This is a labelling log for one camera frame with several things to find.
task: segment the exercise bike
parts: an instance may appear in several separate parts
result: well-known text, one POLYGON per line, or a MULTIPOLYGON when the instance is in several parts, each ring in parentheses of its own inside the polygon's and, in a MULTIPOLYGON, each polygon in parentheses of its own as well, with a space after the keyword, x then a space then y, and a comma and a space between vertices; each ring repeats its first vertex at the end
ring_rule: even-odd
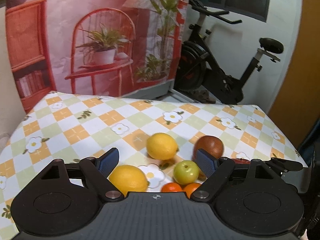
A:
MULTIPOLYGON (((226 75, 219 67, 209 47, 205 43, 205 39, 208 36, 201 36, 200 31, 207 16, 215 17, 228 24, 239 24, 242 23, 242 20, 229 21, 221 17, 222 15, 229 14, 229 11, 208 11, 199 0, 189 0, 189 4, 191 4, 193 10, 200 13, 200 17, 195 25, 191 24, 189 26, 192 33, 189 39, 182 45, 174 89, 185 94, 185 92, 194 91, 203 85, 221 103, 235 105, 243 99, 242 88, 252 72, 255 69, 257 69, 258 72, 261 71, 262 66, 259 65, 261 57, 266 55, 270 57, 273 62, 280 61, 280 59, 272 53, 281 54, 284 46, 274 39, 260 38, 260 47, 263 49, 257 49, 256 55, 252 58, 241 78, 236 79, 231 75, 226 75)), ((205 33, 210 35, 211 31, 206 30, 205 33)))

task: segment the printed backdrop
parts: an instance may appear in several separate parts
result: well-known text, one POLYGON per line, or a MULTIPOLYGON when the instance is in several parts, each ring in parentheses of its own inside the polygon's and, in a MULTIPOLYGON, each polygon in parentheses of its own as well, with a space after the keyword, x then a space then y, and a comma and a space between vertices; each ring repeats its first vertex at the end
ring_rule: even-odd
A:
POLYGON ((188 0, 7 0, 28 112, 49 91, 123 96, 175 77, 188 0))

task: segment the bike seat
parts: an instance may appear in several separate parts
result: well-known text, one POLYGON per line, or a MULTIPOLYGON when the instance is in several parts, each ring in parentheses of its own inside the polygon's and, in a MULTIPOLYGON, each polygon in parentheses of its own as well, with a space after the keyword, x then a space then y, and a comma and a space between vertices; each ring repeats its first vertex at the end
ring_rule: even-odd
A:
POLYGON ((260 38, 260 47, 275 54, 281 54, 284 50, 283 44, 271 38, 260 38))

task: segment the bookshelf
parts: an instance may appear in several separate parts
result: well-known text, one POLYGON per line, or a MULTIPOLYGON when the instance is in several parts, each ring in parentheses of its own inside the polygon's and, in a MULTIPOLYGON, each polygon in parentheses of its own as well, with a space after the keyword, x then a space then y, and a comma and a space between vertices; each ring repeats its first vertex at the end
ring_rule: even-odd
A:
POLYGON ((56 90, 47 45, 46 0, 33 0, 6 10, 9 60, 26 112, 56 90))

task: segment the bike handlebar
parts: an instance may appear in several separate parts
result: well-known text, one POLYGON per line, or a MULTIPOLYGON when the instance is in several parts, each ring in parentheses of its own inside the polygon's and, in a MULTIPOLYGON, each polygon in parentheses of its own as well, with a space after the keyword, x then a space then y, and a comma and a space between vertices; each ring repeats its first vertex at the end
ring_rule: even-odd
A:
POLYGON ((225 15, 225 14, 229 14, 229 11, 217 11, 217 12, 211 12, 211 11, 208 11, 206 8, 202 8, 202 7, 199 7, 199 6, 195 6, 193 5, 192 6, 192 9, 201 13, 201 14, 204 14, 204 15, 207 15, 207 16, 213 16, 221 21, 224 21, 226 23, 229 23, 229 24, 238 24, 238 23, 242 23, 242 20, 236 20, 236 21, 230 21, 230 20, 227 20, 223 17, 221 17, 220 15, 225 15))
POLYGON ((199 13, 202 13, 202 14, 205 14, 207 16, 218 16, 218 15, 225 15, 225 14, 229 14, 229 11, 218 11, 218 12, 211 12, 211 11, 208 11, 207 9, 204 9, 204 8, 201 8, 201 7, 198 7, 198 6, 192 6, 192 9, 199 12, 199 13))

